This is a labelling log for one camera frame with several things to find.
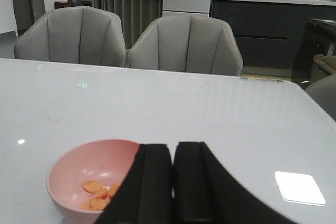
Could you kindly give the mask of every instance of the gray chair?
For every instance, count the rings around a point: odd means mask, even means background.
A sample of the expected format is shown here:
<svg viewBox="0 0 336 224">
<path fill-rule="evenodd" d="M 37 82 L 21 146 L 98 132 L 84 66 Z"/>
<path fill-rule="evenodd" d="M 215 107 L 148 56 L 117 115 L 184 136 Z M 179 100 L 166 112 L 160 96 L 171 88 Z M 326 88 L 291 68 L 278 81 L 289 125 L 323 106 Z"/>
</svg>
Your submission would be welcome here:
<svg viewBox="0 0 336 224">
<path fill-rule="evenodd" d="M 336 121 L 336 73 L 309 85 L 306 93 Z"/>
<path fill-rule="evenodd" d="M 229 24 L 193 14 L 154 20 L 127 54 L 138 69 L 240 76 L 243 68 Z"/>
<path fill-rule="evenodd" d="M 43 15 L 15 44 L 15 58 L 124 67 L 126 48 L 118 15 L 87 6 Z"/>
</svg>

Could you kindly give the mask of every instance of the chair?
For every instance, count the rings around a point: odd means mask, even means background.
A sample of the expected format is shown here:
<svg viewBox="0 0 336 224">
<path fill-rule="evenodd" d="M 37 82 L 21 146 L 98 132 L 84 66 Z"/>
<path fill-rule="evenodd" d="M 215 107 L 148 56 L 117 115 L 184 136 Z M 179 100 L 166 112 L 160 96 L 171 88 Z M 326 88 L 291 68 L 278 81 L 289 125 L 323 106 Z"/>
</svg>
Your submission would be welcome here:
<svg viewBox="0 0 336 224">
<path fill-rule="evenodd" d="M 243 60 L 228 23 L 200 15 L 158 18 L 128 50 L 130 68 L 240 76 Z"/>
<path fill-rule="evenodd" d="M 336 121 L 336 73 L 309 85 L 306 93 Z"/>
<path fill-rule="evenodd" d="M 15 45 L 15 58 L 125 67 L 126 48 L 118 15 L 87 6 L 43 15 Z"/>
</svg>

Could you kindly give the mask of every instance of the glossy tabletop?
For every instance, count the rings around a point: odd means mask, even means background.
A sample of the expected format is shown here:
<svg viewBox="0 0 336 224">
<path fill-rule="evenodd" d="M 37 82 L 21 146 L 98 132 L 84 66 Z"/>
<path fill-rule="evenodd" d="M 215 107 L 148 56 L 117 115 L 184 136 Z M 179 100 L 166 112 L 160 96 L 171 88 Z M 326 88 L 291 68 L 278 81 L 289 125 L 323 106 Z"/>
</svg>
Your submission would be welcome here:
<svg viewBox="0 0 336 224">
<path fill-rule="evenodd" d="M 0 223 L 65 224 L 47 172 L 65 151 L 103 138 L 166 143 L 172 156 L 178 142 L 204 141 L 287 218 L 336 220 L 336 123 L 294 83 L 0 59 Z M 283 200 L 276 171 L 311 175 L 325 204 Z"/>
</svg>

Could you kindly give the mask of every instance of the orange food piece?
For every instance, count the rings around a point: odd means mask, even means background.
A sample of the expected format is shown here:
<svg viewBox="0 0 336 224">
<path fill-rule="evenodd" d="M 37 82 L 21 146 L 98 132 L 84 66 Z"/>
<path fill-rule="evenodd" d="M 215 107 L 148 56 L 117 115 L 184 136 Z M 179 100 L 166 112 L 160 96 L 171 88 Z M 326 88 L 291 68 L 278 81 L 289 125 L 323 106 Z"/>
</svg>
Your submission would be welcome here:
<svg viewBox="0 0 336 224">
<path fill-rule="evenodd" d="M 92 210 L 103 210 L 106 206 L 106 202 L 101 198 L 93 198 L 90 199 L 89 205 Z"/>
<path fill-rule="evenodd" d="M 101 188 L 96 191 L 93 195 L 96 198 L 104 199 L 109 194 L 109 191 L 106 188 Z"/>
<path fill-rule="evenodd" d="M 90 207 L 90 200 L 91 199 L 86 199 L 82 202 L 82 204 L 80 205 L 80 209 L 82 210 L 93 210 L 91 207 Z"/>
<path fill-rule="evenodd" d="M 91 194 L 94 194 L 102 188 L 101 184 L 95 180 L 87 180 L 82 183 L 83 188 Z"/>
<path fill-rule="evenodd" d="M 120 185 L 119 184 L 112 184 L 109 188 L 109 196 L 112 198 L 116 192 L 118 191 Z"/>
</svg>

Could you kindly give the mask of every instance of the gray drawer cabinet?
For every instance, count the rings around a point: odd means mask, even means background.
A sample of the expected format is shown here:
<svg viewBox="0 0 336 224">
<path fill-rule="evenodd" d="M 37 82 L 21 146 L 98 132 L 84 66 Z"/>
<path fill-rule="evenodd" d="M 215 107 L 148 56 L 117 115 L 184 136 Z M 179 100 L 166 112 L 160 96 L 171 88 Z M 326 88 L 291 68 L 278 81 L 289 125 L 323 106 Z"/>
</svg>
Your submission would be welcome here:
<svg viewBox="0 0 336 224">
<path fill-rule="evenodd" d="M 210 17 L 230 24 L 244 66 L 292 69 L 307 21 L 336 19 L 336 6 L 212 0 Z"/>
</svg>

